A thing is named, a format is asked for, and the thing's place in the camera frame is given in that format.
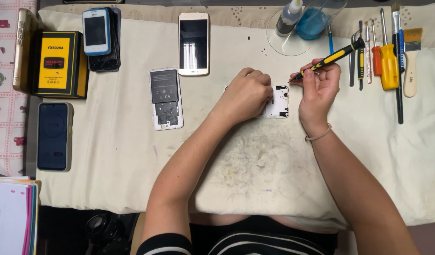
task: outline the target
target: black white striped clothing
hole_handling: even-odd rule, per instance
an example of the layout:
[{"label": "black white striped clothing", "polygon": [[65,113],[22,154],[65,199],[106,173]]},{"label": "black white striped clothing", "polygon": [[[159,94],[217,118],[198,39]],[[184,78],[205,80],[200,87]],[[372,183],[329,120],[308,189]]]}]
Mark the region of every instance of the black white striped clothing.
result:
[{"label": "black white striped clothing", "polygon": [[153,236],[143,242],[137,255],[330,255],[330,253],[299,237],[235,232],[222,237],[208,254],[196,254],[185,236],[169,233]]}]

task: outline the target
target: person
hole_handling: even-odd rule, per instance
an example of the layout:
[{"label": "person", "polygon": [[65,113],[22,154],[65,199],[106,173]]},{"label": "person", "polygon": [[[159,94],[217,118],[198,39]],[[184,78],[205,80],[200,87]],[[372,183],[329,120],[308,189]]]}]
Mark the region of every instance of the person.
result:
[{"label": "person", "polygon": [[[359,255],[420,254],[385,189],[330,129],[327,116],[339,90],[340,67],[307,69],[319,61],[301,68],[304,78],[296,82],[304,88],[300,121],[308,137],[316,138],[311,143],[318,166],[355,233]],[[193,220],[188,214],[188,200],[214,149],[234,125],[260,113],[273,94],[270,85],[268,74],[241,70],[170,158],[151,190],[137,255],[334,253],[337,234],[316,233],[283,217],[200,214]]]}]

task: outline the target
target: yellow screwdriver handle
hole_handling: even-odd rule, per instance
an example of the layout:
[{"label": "yellow screwdriver handle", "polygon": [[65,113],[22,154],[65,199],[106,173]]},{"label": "yellow screwdriver handle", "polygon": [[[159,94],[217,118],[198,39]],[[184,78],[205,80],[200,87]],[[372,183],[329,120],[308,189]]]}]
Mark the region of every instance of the yellow screwdriver handle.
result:
[{"label": "yellow screwdriver handle", "polygon": [[394,55],[394,44],[380,47],[381,84],[384,90],[398,88],[398,62]]}]

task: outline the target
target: pink bracelet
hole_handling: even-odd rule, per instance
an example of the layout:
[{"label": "pink bracelet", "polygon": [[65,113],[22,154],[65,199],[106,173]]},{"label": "pink bracelet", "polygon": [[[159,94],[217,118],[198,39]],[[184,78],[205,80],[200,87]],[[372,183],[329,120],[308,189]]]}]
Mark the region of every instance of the pink bracelet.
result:
[{"label": "pink bracelet", "polygon": [[331,128],[332,128],[331,124],[328,123],[328,130],[326,130],[323,134],[321,134],[319,136],[312,137],[312,138],[310,138],[309,136],[305,136],[305,140],[306,141],[313,141],[313,140],[320,139],[323,136],[327,135],[329,133],[329,131],[331,131]]}]

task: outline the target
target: plastic bottle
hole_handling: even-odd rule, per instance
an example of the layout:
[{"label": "plastic bottle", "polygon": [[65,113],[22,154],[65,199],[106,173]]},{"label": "plastic bottle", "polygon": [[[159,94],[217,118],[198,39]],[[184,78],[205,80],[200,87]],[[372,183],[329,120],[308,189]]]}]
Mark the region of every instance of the plastic bottle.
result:
[{"label": "plastic bottle", "polygon": [[287,36],[293,30],[302,13],[302,0],[293,0],[285,5],[276,24],[276,33],[279,36]]},{"label": "plastic bottle", "polygon": [[314,0],[305,9],[295,31],[305,39],[315,39],[347,5],[347,0]]}]

